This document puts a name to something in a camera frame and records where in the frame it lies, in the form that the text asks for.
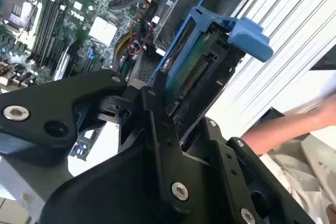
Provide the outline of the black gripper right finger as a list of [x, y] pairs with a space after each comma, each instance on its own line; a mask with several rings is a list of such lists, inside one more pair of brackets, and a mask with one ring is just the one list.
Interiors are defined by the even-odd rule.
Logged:
[[225, 201], [225, 210], [230, 223], [262, 223], [250, 197], [236, 154], [226, 145], [219, 126], [204, 118], [209, 138], [207, 144], [212, 152], [212, 165], [220, 177], [220, 188]]

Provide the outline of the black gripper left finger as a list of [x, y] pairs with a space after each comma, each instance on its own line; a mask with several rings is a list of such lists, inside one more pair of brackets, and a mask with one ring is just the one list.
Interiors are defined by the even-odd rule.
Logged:
[[79, 176], [70, 174], [67, 160], [79, 134], [108, 120], [121, 126], [117, 155], [138, 146], [151, 152], [165, 198], [177, 177], [171, 166], [184, 155], [175, 125], [156, 90], [129, 86], [111, 70], [1, 95], [2, 185], [28, 213], [41, 214], [52, 194]]

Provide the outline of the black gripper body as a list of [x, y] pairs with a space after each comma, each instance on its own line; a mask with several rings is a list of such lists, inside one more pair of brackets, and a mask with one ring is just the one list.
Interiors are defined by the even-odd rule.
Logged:
[[[133, 147], [61, 185], [40, 223], [230, 223], [212, 161], [183, 155], [177, 177], [159, 191], [150, 151]], [[285, 191], [267, 199], [250, 193], [262, 223], [312, 223]]]

